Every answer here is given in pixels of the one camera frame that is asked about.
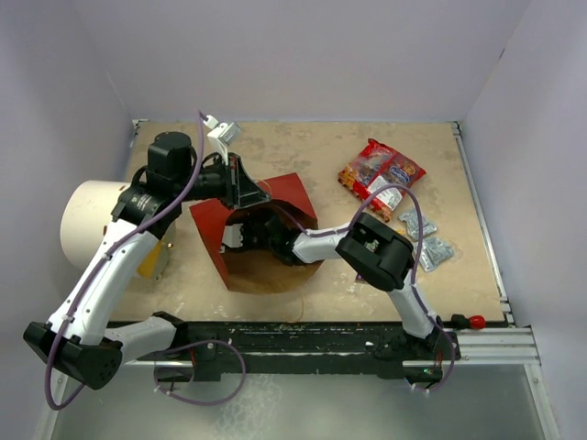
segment white bracket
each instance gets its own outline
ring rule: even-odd
[[[225,165],[228,165],[228,146],[238,137],[242,128],[236,122],[222,122],[212,115],[208,115],[204,121],[206,127],[210,128],[208,139],[212,147],[222,157]]]
[[[224,226],[224,235],[222,236],[222,251],[224,246],[229,248],[240,248],[242,246],[242,224]]]

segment wooden surface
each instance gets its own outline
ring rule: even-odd
[[[427,175],[413,187],[424,214],[438,226],[437,236],[455,248],[455,257],[418,283],[444,319],[482,314],[503,320],[458,146],[449,124],[243,123],[231,149],[255,179],[295,171],[314,205],[320,227],[347,222],[357,199],[337,182],[337,173],[376,138],[415,160]],[[147,146],[163,131],[182,131],[197,141],[197,125],[148,122],[141,126],[127,178],[147,161]],[[411,208],[402,200],[396,216]],[[393,227],[403,224],[391,222]],[[115,320],[141,320],[163,310],[184,320],[398,321],[387,295],[355,283],[356,273],[342,260],[324,262],[303,286],[287,293],[228,291],[200,240],[189,211],[177,220],[170,263],[159,281],[133,280],[119,302]]]

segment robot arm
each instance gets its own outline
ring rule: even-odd
[[[223,244],[228,250],[265,248],[285,264],[344,259],[371,286],[387,293],[407,334],[426,339],[434,331],[428,316],[436,320],[437,314],[420,289],[423,309],[410,281],[414,246],[371,215],[362,214],[353,226],[346,223],[300,232],[289,229],[277,212],[267,209],[257,211],[249,222],[226,226]]]
[[[235,127],[238,126],[234,123],[224,124],[210,134],[227,147],[237,134]],[[112,379],[122,363],[173,343],[180,324],[164,313],[113,330],[106,330],[106,325],[138,265],[181,214],[181,204],[111,254],[107,252],[177,199],[190,181],[194,156],[191,139],[183,133],[161,133],[149,146],[147,165],[137,171],[131,185],[120,194],[103,243],[71,294],[46,323],[30,323],[25,331],[25,341],[43,361],[97,390]],[[244,171],[239,155],[218,156],[220,159],[213,158],[200,170],[184,201],[217,198],[225,206],[239,209],[271,199]],[[81,290],[83,296],[71,310]]]
[[[217,198],[231,209],[264,204],[271,196],[244,171],[240,157],[227,152],[227,145],[240,129],[234,123],[218,124],[209,116],[208,134],[217,149],[210,165],[202,168],[185,201]],[[156,313],[141,323],[106,329],[140,262],[157,245],[167,228],[180,215],[179,204],[160,221],[134,235],[111,255],[106,251],[138,225],[165,209],[185,188],[192,169],[194,149],[183,133],[161,133],[148,150],[148,164],[138,170],[122,192],[112,212],[103,244],[60,308],[46,323],[30,323],[24,338],[38,356],[48,362],[53,341],[64,321],[68,322],[54,359],[54,367],[92,389],[106,385],[122,363],[178,345],[181,321]],[[300,232],[287,227],[271,209],[257,209],[249,221],[227,226],[223,240],[227,251],[268,249],[284,264],[311,264],[324,259],[345,259],[365,281],[388,293],[404,323],[404,330],[425,339],[433,331],[407,281],[414,264],[413,246],[403,236],[374,217],[363,214],[349,227]],[[77,308],[73,299],[96,266],[102,265],[84,291]]]

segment small plastic bag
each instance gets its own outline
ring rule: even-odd
[[[413,240],[418,239],[418,216],[415,213],[415,208],[412,208],[404,213],[401,213],[398,217],[401,221],[405,222],[405,230],[407,235],[409,235]],[[437,226],[430,222],[427,218],[422,215],[422,223],[423,223],[423,234],[424,237],[429,236],[430,234],[437,232]]]
[[[422,240],[422,255],[420,264],[425,272],[431,272],[436,269],[440,263],[450,259],[455,255],[455,251],[449,243],[442,241],[437,236],[429,236]]]

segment plastic package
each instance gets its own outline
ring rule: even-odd
[[[401,221],[405,222],[405,231],[413,240],[418,239],[418,215],[415,213],[415,208],[412,208],[404,213],[401,213],[398,217]],[[423,234],[424,237],[437,232],[437,226],[430,222],[425,216],[422,215],[423,223]]]
[[[369,139],[369,144],[338,174],[338,181],[361,200],[388,183],[399,183],[408,188],[426,172],[399,151]],[[392,212],[402,201],[404,193],[389,189],[381,192],[370,207],[384,221],[392,219]]]
[[[437,236],[429,236],[422,240],[422,255],[420,264],[425,272],[431,272],[436,269],[440,263],[450,259],[455,255],[455,251],[449,243],[442,241]]]

